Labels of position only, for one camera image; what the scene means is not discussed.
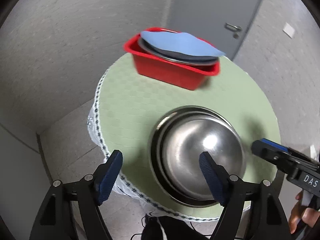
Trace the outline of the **person's right hand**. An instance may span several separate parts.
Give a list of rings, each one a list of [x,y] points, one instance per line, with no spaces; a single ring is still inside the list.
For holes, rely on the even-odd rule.
[[[293,234],[297,228],[298,222],[301,220],[309,227],[313,228],[319,218],[319,211],[307,207],[304,211],[300,210],[300,200],[303,197],[303,191],[300,191],[296,195],[296,200],[298,201],[293,209],[291,210],[291,215],[289,218],[289,228],[291,234]]]

